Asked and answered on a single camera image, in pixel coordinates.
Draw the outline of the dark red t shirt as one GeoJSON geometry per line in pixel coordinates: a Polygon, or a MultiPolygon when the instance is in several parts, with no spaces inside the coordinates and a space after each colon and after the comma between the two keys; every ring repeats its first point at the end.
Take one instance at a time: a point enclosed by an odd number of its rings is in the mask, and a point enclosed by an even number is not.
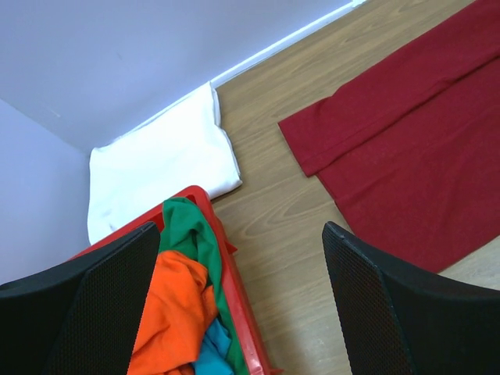
{"type": "Polygon", "coordinates": [[[499,234],[498,2],[472,2],[279,127],[356,236],[448,268],[499,234]]]}

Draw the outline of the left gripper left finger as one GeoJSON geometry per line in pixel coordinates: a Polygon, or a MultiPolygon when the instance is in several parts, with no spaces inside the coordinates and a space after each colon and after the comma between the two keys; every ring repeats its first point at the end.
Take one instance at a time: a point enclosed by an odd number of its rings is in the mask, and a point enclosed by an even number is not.
{"type": "Polygon", "coordinates": [[[148,222],[1,286],[3,374],[125,374],[159,250],[148,222]]]}

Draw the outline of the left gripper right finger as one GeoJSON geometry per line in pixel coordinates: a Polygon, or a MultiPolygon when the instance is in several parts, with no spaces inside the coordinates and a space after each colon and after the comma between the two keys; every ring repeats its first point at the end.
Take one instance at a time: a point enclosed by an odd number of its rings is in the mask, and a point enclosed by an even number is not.
{"type": "Polygon", "coordinates": [[[499,292],[422,270],[336,223],[322,232],[354,374],[497,374],[499,292]]]}

